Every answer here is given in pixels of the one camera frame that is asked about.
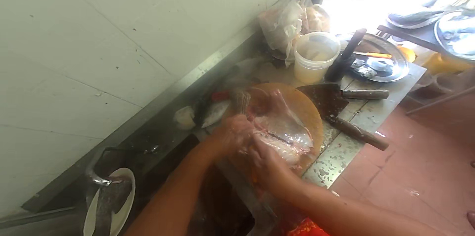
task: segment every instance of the cutting board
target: cutting board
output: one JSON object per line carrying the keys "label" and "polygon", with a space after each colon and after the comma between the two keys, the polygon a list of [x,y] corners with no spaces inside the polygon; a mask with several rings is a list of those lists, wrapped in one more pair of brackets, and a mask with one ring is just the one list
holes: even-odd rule
{"label": "cutting board", "polygon": [[[304,126],[309,130],[313,139],[313,148],[310,149],[309,153],[300,155],[299,162],[293,169],[295,174],[301,176],[318,158],[324,138],[323,123],[317,108],[304,93],[298,91],[292,86],[283,83],[264,83],[255,85],[254,87],[262,89],[267,93],[274,90],[280,90],[290,110],[299,117],[300,121],[302,121]],[[223,115],[223,118],[234,114],[234,109],[229,107]],[[238,155],[237,157],[232,157],[230,160],[235,166],[244,169],[244,171],[248,171],[246,167],[249,167],[249,164],[243,159],[243,157],[239,157]]]}

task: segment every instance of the metal tray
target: metal tray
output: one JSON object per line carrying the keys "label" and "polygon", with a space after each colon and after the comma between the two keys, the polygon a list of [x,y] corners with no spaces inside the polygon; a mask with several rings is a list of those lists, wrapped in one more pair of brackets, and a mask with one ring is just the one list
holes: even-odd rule
{"label": "metal tray", "polygon": [[395,65],[392,74],[384,76],[378,72],[375,77],[367,78],[369,80],[383,83],[394,82],[402,79],[409,73],[409,64],[402,52],[393,43],[377,35],[366,33],[355,51],[378,52],[392,55],[391,60]]}

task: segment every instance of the knife handle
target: knife handle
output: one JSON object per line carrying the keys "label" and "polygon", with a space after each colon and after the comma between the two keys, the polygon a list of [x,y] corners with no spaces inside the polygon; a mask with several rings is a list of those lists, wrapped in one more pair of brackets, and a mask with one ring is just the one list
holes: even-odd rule
{"label": "knife handle", "polygon": [[354,90],[341,91],[341,96],[348,99],[387,99],[388,90]]}
{"label": "knife handle", "polygon": [[389,143],[380,137],[376,137],[368,131],[361,129],[358,126],[351,124],[350,122],[347,122],[339,117],[333,118],[329,121],[336,129],[341,130],[341,132],[354,139],[369,143],[380,150],[386,150],[389,147]]}
{"label": "knife handle", "polygon": [[374,53],[374,52],[368,53],[367,56],[376,57],[376,58],[384,58],[384,59],[391,59],[392,58],[391,54]]}

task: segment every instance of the tiled wall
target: tiled wall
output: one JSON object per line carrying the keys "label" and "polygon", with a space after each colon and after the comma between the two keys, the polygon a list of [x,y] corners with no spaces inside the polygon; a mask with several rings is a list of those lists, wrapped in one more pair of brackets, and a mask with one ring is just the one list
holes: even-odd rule
{"label": "tiled wall", "polygon": [[0,216],[277,0],[0,0]]}

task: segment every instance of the yellow container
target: yellow container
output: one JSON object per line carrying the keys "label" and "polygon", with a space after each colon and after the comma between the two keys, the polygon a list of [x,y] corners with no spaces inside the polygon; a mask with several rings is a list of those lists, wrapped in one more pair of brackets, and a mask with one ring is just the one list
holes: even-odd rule
{"label": "yellow container", "polygon": [[402,52],[402,54],[404,55],[404,57],[406,57],[406,60],[409,63],[413,63],[416,60],[416,54],[413,50],[405,48],[403,46],[397,46],[397,48]]}
{"label": "yellow container", "polygon": [[431,75],[436,75],[439,73],[465,71],[466,69],[473,68],[474,65],[447,56],[442,56],[440,53],[435,53],[422,64],[422,67],[427,68],[427,71],[431,73]]}

